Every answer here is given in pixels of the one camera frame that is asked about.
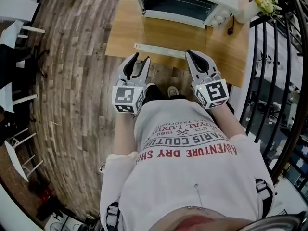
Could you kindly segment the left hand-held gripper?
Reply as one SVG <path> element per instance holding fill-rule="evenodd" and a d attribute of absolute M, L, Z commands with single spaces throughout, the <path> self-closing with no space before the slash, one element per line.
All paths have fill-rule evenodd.
<path fill-rule="evenodd" d="M 118 80 L 112 89 L 112 105 L 118 113 L 135 116 L 141 109 L 145 98 L 145 84 L 135 84 L 133 81 L 146 81 L 151 65 L 150 57 L 142 62 L 139 73 L 132 75 L 139 54 L 134 53 L 126 58 L 118 67 Z"/>

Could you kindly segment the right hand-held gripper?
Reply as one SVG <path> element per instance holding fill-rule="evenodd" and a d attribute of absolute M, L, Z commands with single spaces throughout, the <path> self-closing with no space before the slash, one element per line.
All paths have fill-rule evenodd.
<path fill-rule="evenodd" d="M 195 50 L 187 50 L 185 59 L 193 78 L 194 94 L 202 107 L 208 110 L 225 104 L 229 99 L 227 83 L 221 78 L 213 59 Z M 211 75 L 199 79 L 200 73 Z"/>

